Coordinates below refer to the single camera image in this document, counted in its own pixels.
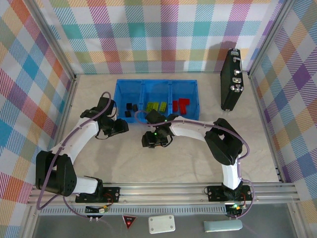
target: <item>black case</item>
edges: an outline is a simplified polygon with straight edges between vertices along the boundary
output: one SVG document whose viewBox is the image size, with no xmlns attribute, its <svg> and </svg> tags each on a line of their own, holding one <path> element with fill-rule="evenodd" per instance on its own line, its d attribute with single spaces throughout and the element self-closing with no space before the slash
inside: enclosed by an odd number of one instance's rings
<svg viewBox="0 0 317 238">
<path fill-rule="evenodd" d="M 230 49 L 221 73 L 221 109 L 232 111 L 244 90 L 240 50 Z"/>
</svg>

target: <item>warning sign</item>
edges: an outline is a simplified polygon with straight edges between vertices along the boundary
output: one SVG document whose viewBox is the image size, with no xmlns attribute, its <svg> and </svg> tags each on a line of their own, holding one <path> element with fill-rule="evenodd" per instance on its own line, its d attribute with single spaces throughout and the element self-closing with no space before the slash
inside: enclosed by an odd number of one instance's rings
<svg viewBox="0 0 317 238">
<path fill-rule="evenodd" d="M 135 219 L 137 219 L 137 217 L 133 217 L 133 216 L 122 216 L 122 217 L 123 217 L 125 225 L 127 226 L 127 229 L 129 229 L 132 223 L 135 221 Z"/>
</svg>

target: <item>plaid wallpaper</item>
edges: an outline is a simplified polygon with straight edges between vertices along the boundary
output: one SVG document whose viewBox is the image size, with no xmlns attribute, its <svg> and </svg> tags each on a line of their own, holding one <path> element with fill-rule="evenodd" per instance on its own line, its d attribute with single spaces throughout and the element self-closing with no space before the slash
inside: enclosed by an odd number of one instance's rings
<svg viewBox="0 0 317 238">
<path fill-rule="evenodd" d="M 297 0 L 254 80 L 286 179 L 317 237 L 317 0 Z"/>
<path fill-rule="evenodd" d="M 0 238 L 19 232 L 36 154 L 53 146 L 69 85 L 22 0 L 1 0 Z"/>
<path fill-rule="evenodd" d="M 84 74 L 220 71 L 234 47 L 247 69 L 282 2 L 37 0 L 75 72 Z"/>
</svg>

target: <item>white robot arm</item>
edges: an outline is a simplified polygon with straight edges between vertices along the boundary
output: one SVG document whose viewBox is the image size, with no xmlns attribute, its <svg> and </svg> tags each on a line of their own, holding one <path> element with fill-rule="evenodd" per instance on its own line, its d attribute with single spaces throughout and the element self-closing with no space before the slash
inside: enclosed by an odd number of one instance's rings
<svg viewBox="0 0 317 238">
<path fill-rule="evenodd" d="M 109 116 L 113 111 L 114 101 L 100 97 L 97 107 L 85 110 L 72 131 L 51 151 L 41 151 L 36 159 L 36 187 L 42 189 L 47 179 L 50 164 L 55 157 L 54 168 L 48 178 L 45 191 L 58 195 L 69 196 L 72 193 L 92 194 L 101 201 L 103 182 L 98 178 L 79 177 L 73 164 L 79 152 L 87 142 L 100 131 L 108 137 L 129 130 L 128 124 L 122 119 Z"/>
<path fill-rule="evenodd" d="M 183 117 L 177 117 L 177 120 L 194 121 L 194 120 L 186 119 Z M 210 128 L 203 127 L 197 124 L 176 122 L 171 124 L 170 130 L 175 136 L 187 136 L 193 139 L 206 142 L 205 135 L 206 135 L 206 132 L 210 131 Z M 235 163 L 233 165 L 221 164 L 222 173 L 223 173 L 223 185 L 232 190 L 235 190 L 241 182 L 240 178 L 238 177 L 237 165 L 238 165 L 237 160 L 235 160 Z"/>
</svg>

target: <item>blue tray compartment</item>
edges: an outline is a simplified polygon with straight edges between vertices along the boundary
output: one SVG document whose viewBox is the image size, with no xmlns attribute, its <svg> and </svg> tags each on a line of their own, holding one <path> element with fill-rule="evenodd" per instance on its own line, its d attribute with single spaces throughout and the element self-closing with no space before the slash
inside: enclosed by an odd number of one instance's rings
<svg viewBox="0 0 317 238">
<path fill-rule="evenodd" d="M 134 112 L 130 110 L 131 117 L 126 118 L 124 112 L 127 103 L 137 104 L 142 108 L 142 86 L 143 80 L 118 79 L 115 87 L 114 101 L 117 105 L 117 117 L 126 120 L 128 123 L 136 122 Z"/>
<path fill-rule="evenodd" d="M 186 106 L 186 115 L 181 115 L 178 107 L 178 112 L 174 112 L 184 118 L 199 120 L 199 97 L 196 80 L 173 80 L 172 86 L 172 101 L 178 101 L 179 98 L 189 98 L 190 105 Z"/>
<path fill-rule="evenodd" d="M 163 114 L 164 116 L 168 116 L 171 112 L 168 110 L 170 101 L 170 86 L 171 82 L 169 80 L 143 80 L 143 107 L 142 109 L 145 111 L 147 108 L 148 102 L 158 102 L 159 106 L 161 102 L 166 102 L 166 110 Z"/>
<path fill-rule="evenodd" d="M 137 104 L 139 110 L 145 110 L 148 102 L 167 102 L 167 108 L 163 113 L 168 116 L 172 112 L 172 101 L 179 98 L 189 98 L 190 105 L 186 106 L 186 115 L 180 115 L 187 119 L 199 120 L 199 95 L 196 80 L 165 80 L 165 79 L 118 79 L 115 87 L 114 100 L 117 104 L 117 118 L 135 123 L 134 112 L 130 110 L 132 117 L 126 118 L 126 104 Z M 145 113 L 140 113 L 138 118 L 146 122 Z"/>
</svg>

